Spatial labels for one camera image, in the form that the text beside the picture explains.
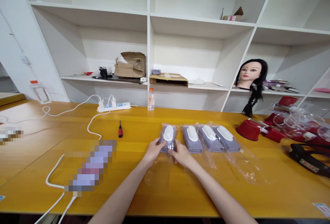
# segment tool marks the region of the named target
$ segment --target cardboard box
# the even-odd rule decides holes
[[[128,61],[128,64],[118,62],[116,58],[114,75],[120,77],[145,77],[146,57],[141,52],[122,52],[121,56]]]
[[[221,19],[221,20],[228,20],[228,21],[240,21],[240,20],[241,20],[241,17],[242,17],[243,14],[244,14],[244,13],[243,13],[243,9],[242,9],[242,7],[240,7],[240,8],[234,13],[234,15],[231,15],[231,16],[224,16],[224,17],[222,17],[222,15],[223,15],[223,9],[222,9],[220,19]]]
[[[150,85],[162,85],[173,87],[188,87],[188,80],[180,74],[161,73],[149,76]]]

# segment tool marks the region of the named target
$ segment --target person's right hand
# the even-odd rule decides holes
[[[184,167],[191,168],[197,163],[185,145],[181,144],[179,140],[175,139],[176,152],[169,150],[168,153],[175,158],[175,163],[179,162]]]

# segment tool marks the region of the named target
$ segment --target mannequin head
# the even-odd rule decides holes
[[[239,88],[250,89],[253,81],[260,77],[262,65],[257,61],[252,61],[242,65],[239,81],[236,85]]]
[[[262,59],[251,59],[242,64],[238,75],[236,76],[235,85],[240,88],[252,91],[251,97],[244,107],[243,112],[248,117],[254,117],[252,107],[262,100],[262,83],[266,80],[268,71],[267,63]]]

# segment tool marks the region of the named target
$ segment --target mannequin face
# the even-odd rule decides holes
[[[262,65],[259,62],[245,64],[240,72],[240,81],[237,87],[249,89],[252,82],[260,77]]]
[[[260,77],[261,63],[250,62],[245,64],[240,72],[240,81],[254,81]]]

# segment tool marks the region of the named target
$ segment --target plastic bottle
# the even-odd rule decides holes
[[[47,90],[38,81],[30,81],[30,83],[30,87],[40,104],[48,104],[51,102]]]
[[[149,88],[149,91],[148,91],[148,110],[152,111],[154,109],[155,109],[154,89]]]

